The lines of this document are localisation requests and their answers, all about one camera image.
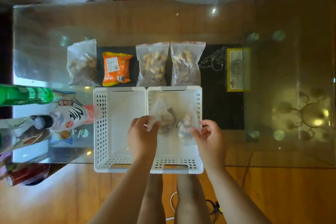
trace clear plastic bag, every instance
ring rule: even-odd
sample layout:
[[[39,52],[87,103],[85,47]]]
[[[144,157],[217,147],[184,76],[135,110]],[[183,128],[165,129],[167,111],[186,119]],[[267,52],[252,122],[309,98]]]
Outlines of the clear plastic bag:
[[[179,120],[176,128],[178,137],[182,143],[196,144],[193,134],[191,133],[191,129],[196,128],[198,131],[201,131],[201,125],[193,104],[189,106],[188,111],[185,113],[183,118]]]
[[[68,46],[68,62],[71,81],[69,86],[99,86],[97,79],[96,39]]]
[[[197,63],[204,48],[204,42],[170,42],[173,61],[171,86],[201,86],[201,72]]]
[[[142,87],[167,86],[165,68],[169,42],[141,44],[135,49],[140,66],[136,85]]]
[[[160,121],[159,134],[169,133],[174,128],[176,122],[173,109],[166,107],[161,95],[155,97],[154,104],[149,111],[147,130],[151,131],[153,124],[157,121]]]

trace black mat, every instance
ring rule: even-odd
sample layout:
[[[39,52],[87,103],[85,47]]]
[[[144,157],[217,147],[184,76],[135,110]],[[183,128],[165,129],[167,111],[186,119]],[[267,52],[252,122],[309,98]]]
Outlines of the black mat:
[[[233,44],[207,44],[199,61],[201,87],[203,88],[203,119],[215,120],[221,129],[244,129],[243,92],[226,92],[226,49],[239,48]],[[133,55],[130,60],[130,79],[112,87],[133,87],[137,85],[139,62],[135,46],[97,47],[98,79],[104,79],[103,52]],[[166,62],[166,82],[170,85],[172,61],[170,52]]]

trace orange snack package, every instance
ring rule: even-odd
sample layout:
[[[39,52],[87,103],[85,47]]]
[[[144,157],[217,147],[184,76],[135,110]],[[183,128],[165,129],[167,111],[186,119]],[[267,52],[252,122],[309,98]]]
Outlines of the orange snack package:
[[[130,54],[103,52],[105,71],[103,86],[129,82],[129,60],[132,57]]]

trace hand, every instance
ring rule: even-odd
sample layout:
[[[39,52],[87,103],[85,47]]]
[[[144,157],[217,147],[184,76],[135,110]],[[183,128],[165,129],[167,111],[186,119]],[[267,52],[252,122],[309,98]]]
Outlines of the hand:
[[[199,132],[196,128],[192,129],[198,145],[199,155],[202,159],[207,172],[221,171],[225,169],[226,143],[221,129],[212,120],[203,120],[204,125]]]
[[[158,143],[159,123],[154,123],[152,130],[147,131],[145,124],[149,116],[135,118],[128,130],[127,142],[134,160],[148,160],[151,164],[154,161],[156,146]]]

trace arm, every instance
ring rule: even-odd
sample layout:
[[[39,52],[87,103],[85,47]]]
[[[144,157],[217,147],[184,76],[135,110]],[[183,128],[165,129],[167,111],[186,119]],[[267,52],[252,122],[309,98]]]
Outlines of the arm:
[[[212,120],[201,124],[205,125],[201,132],[192,133],[227,223],[271,223],[226,171],[226,145],[219,126]]]
[[[91,224],[137,222],[147,178],[155,157],[159,129],[159,125],[154,124],[150,132],[146,131],[144,124],[148,122],[148,118],[143,116],[132,121],[128,130],[128,146],[133,156],[133,163]]]

